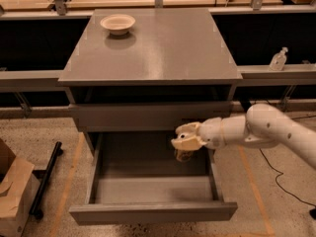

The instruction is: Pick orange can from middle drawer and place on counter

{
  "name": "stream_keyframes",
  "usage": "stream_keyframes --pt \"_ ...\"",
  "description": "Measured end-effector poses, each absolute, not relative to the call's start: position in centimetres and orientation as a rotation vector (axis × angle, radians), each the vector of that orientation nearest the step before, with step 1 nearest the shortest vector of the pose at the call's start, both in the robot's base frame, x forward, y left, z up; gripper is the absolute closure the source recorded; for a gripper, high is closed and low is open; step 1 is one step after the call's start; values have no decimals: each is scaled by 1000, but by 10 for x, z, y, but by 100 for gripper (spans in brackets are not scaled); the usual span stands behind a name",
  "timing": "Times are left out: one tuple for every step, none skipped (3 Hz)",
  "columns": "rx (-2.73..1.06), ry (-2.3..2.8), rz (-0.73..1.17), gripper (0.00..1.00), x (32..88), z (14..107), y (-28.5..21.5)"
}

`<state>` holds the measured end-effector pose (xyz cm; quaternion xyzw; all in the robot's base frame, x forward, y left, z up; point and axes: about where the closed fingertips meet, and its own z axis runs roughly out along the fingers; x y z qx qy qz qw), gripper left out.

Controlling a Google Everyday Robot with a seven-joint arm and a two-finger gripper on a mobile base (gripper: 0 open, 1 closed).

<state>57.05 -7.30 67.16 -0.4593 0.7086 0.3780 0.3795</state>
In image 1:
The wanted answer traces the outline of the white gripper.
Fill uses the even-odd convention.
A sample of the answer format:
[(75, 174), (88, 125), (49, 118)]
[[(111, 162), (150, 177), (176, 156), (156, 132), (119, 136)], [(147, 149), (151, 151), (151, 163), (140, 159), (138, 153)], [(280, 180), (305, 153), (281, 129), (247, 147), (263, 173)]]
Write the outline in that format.
[(196, 151), (205, 146), (208, 149), (218, 149), (226, 145), (222, 133), (222, 118), (209, 118), (202, 124), (189, 122), (176, 128), (176, 138), (171, 140), (177, 150)]

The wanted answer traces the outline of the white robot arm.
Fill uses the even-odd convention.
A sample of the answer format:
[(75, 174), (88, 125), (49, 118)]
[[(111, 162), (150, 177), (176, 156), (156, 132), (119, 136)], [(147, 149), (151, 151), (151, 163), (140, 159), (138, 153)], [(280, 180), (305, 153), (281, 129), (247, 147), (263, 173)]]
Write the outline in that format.
[(176, 129), (171, 140), (178, 157), (202, 147), (216, 150), (237, 144), (250, 148), (271, 148), (283, 144), (316, 169), (316, 132), (289, 118), (277, 108), (256, 104), (242, 116), (209, 118)]

